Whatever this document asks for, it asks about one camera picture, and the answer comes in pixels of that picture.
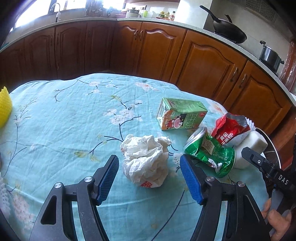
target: frying pan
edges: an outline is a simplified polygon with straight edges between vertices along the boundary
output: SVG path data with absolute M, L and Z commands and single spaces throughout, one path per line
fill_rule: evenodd
M 227 22 L 224 19 L 217 18 L 209 9 L 206 7 L 200 5 L 200 7 L 207 11 L 209 15 L 211 15 L 213 19 L 213 26 L 215 31 L 218 34 L 223 35 L 224 37 L 233 40 L 237 44 L 241 44 L 244 41 L 246 41 L 247 36 L 246 34 L 236 25 L 234 25 L 228 15 L 226 17 L 228 18 L 229 22 Z

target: blue gripper pad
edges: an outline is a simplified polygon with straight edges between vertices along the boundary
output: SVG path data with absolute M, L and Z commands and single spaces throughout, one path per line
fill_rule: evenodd
M 119 161 L 118 161 L 118 158 L 116 157 L 108 167 L 99 185 L 99 193 L 97 197 L 99 205 L 101 205 L 102 202 L 107 199 L 109 191 L 115 179 L 115 176 L 117 174 L 118 168 L 119 168 Z
M 203 196 L 202 196 L 202 189 L 201 189 L 201 184 L 198 181 L 196 174 L 192 170 L 191 165 L 188 163 L 191 161 L 189 158 L 187 159 L 185 155 L 182 155 L 180 158 L 180 167 L 182 174 L 184 176 L 184 179 L 186 181 L 186 184 L 189 188 L 190 194 L 192 198 L 197 201 L 199 205 L 202 205 L 203 203 Z

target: human hand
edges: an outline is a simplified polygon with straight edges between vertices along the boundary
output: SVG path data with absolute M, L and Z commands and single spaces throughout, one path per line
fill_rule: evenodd
M 261 212 L 263 218 L 267 216 L 267 220 L 275 229 L 275 233 L 271 236 L 271 241 L 279 241 L 290 227 L 292 214 L 288 213 L 286 217 L 282 217 L 276 210 L 269 210 L 271 206 L 271 198 L 264 204 L 264 209 Z

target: green juice box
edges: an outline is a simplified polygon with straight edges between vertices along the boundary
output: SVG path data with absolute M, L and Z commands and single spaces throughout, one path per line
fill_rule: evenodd
M 163 98 L 157 120 L 162 130 L 197 129 L 206 114 L 200 101 Z

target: yellow sponge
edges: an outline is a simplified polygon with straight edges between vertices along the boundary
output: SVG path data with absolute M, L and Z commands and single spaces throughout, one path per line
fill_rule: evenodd
M 0 91 L 0 128 L 4 126 L 7 122 L 8 117 L 12 110 L 12 101 L 10 99 L 9 93 L 4 87 Z

